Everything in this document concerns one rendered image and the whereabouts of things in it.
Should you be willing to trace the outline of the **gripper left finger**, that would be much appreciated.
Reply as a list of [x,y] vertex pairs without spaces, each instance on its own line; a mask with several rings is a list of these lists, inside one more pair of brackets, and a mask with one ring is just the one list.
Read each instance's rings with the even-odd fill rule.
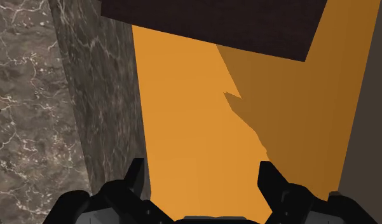
[[[150,200],[140,198],[144,186],[145,160],[134,158],[123,179],[108,181],[95,195],[84,190],[63,193],[43,224],[76,224],[83,213],[113,209],[118,224],[175,224]],[[104,224],[116,224],[111,220]]]

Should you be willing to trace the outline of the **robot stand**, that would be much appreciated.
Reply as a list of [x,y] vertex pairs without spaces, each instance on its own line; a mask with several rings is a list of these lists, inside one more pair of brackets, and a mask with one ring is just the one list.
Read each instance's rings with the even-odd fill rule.
[[305,61],[327,0],[100,0],[127,24]]

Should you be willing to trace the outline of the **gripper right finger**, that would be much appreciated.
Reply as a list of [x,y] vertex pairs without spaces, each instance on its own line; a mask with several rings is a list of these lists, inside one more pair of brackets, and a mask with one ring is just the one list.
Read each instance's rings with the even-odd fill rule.
[[257,185],[271,209],[265,224],[378,224],[338,191],[322,200],[306,187],[289,183],[270,161],[260,162]]

